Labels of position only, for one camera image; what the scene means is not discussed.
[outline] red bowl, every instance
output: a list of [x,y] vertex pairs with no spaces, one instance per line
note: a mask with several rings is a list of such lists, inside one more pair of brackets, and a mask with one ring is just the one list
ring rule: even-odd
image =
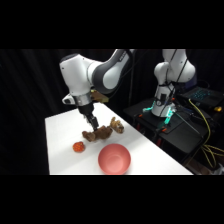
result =
[[130,167],[131,155],[124,146],[111,144],[102,149],[98,162],[105,174],[123,175]]

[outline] cable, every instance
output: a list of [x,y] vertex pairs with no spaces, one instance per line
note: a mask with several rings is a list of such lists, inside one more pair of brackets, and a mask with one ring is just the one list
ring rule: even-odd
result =
[[123,79],[141,60],[142,58],[149,52],[150,50],[147,50],[139,59],[138,61],[121,77]]
[[147,50],[140,58],[139,58],[139,60],[134,64],[133,63],[133,65],[132,65],[132,67],[127,71],[127,72],[125,72],[125,74],[120,78],[120,80],[119,81],[121,81],[120,82],[120,84],[117,86],[117,89],[116,89],[116,91],[113,93],[113,95],[112,96],[110,96],[109,97],[109,99],[112,99],[115,95],[116,95],[116,93],[118,92],[118,90],[119,90],[119,88],[121,87],[121,85],[122,85],[122,83],[123,83],[123,81],[124,81],[124,77],[127,75],[127,74],[129,74],[129,72],[132,70],[132,69],[134,69],[134,67],[141,61],[141,59],[149,52],[150,50]]
[[[205,141],[204,144],[197,150],[197,152],[195,153],[195,155],[198,153],[198,151],[199,151],[200,149],[202,149],[202,151],[203,151],[203,153],[204,153],[204,155],[205,155],[205,157],[206,157],[206,159],[207,159],[209,165],[210,165],[212,168],[215,168],[217,163],[216,163],[216,159],[215,159],[215,156],[214,156],[214,155],[216,155],[216,156],[224,156],[224,155],[213,152],[213,151],[211,150],[211,148],[212,148],[212,149],[216,149],[216,150],[218,150],[218,151],[221,151],[221,152],[223,152],[223,153],[224,153],[224,150],[219,149],[219,148],[216,148],[216,147],[214,147],[214,146],[206,145],[206,143],[209,141],[209,139],[210,139],[210,137],[211,137],[211,129],[210,129],[210,126],[209,126],[209,124],[208,124],[206,118],[205,118],[204,115],[202,114],[202,112],[198,109],[198,107],[195,106],[195,105],[191,102],[190,99],[189,99],[189,102],[190,102],[190,104],[196,109],[196,111],[203,117],[203,119],[204,119],[204,121],[205,121],[205,123],[206,123],[206,125],[207,125],[207,127],[208,127],[208,131],[209,131],[209,134],[208,134],[208,137],[207,137],[206,141]],[[214,166],[211,164],[210,159],[208,158],[208,155],[207,155],[206,152],[208,152],[208,153],[210,153],[210,154],[212,155],[212,158],[213,158],[213,160],[214,160]]]
[[208,85],[207,89],[210,89],[210,84],[207,81],[202,80],[202,79],[198,79],[198,82],[205,82]]
[[[171,64],[171,62],[172,62],[172,60],[173,60],[173,58],[174,58],[174,56],[176,55],[176,52],[177,52],[177,50],[178,49],[176,49],[175,51],[174,51],[174,53],[173,53],[173,56],[172,56],[172,58],[171,58],[171,60],[170,60],[170,64]],[[169,67],[167,68],[167,71],[166,71],[166,84],[167,84],[167,75],[168,75],[168,71],[169,71],[169,68],[170,68],[170,64],[169,64]],[[182,75],[182,72],[183,72],[183,69],[181,70],[181,73],[180,73],[180,75],[179,75],[179,77],[178,77],[178,79],[177,79],[177,82],[179,81],[179,79],[180,79],[180,77],[181,77],[181,75]],[[174,91],[174,89],[175,89],[175,87],[173,87],[173,90],[171,91],[171,89],[170,89],[170,87],[168,86],[168,88],[169,88],[169,90],[170,90],[170,95],[166,98],[166,101],[165,101],[165,105],[164,105],[164,107],[163,107],[163,110],[162,110],[162,112],[160,113],[160,115],[159,115],[159,121],[158,121],[158,123],[157,123],[157,126],[159,126],[159,122],[160,122],[160,120],[161,120],[161,116],[162,116],[162,114],[163,114],[163,111],[165,110],[165,108],[166,108],[166,106],[167,106],[167,102],[169,103],[169,100],[170,100],[170,98],[173,98],[173,91]]]
[[193,126],[191,126],[183,117],[181,117],[178,113],[176,113],[175,112],[175,114],[181,119],[181,120],[183,120],[189,127],[191,127],[195,132],[197,132],[200,136],[201,136],[201,138],[203,139],[203,136],[200,134],[200,132],[199,131],[197,131]]

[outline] black background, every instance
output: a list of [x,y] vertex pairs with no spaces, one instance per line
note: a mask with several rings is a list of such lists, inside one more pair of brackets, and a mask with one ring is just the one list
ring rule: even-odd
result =
[[[0,50],[0,172],[3,174],[49,174],[44,120],[74,107],[62,104],[68,88],[59,62],[74,53],[106,61],[115,49],[1,49]],[[136,60],[147,49],[139,49]],[[224,92],[224,50],[187,50],[198,78],[211,89]],[[153,97],[157,87],[156,65],[163,62],[162,49],[151,49],[134,69],[131,104],[131,75],[107,104],[125,117],[123,109]],[[223,145],[223,133],[216,135]]]

